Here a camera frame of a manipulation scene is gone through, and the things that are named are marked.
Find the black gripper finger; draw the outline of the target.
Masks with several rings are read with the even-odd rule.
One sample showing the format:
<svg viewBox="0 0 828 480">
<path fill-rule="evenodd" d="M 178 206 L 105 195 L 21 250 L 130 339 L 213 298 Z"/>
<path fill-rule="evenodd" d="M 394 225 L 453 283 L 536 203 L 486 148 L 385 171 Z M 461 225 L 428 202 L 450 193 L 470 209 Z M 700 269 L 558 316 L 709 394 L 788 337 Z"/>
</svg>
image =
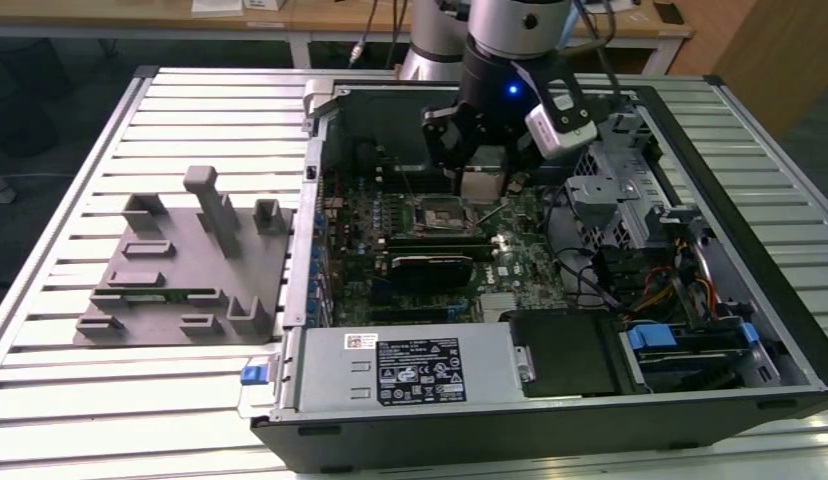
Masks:
<svg viewBox="0 0 828 480">
<path fill-rule="evenodd" d="M 481 145 L 480 112 L 468 103 L 422 111 L 422 135 L 432 164 L 461 178 Z"/>
<path fill-rule="evenodd" d="M 509 173 L 534 170 L 541 167 L 544 157 L 534 143 L 529 143 L 526 146 L 520 146 L 517 142 L 509 143 L 505 151 L 505 167 Z"/>
</svg>

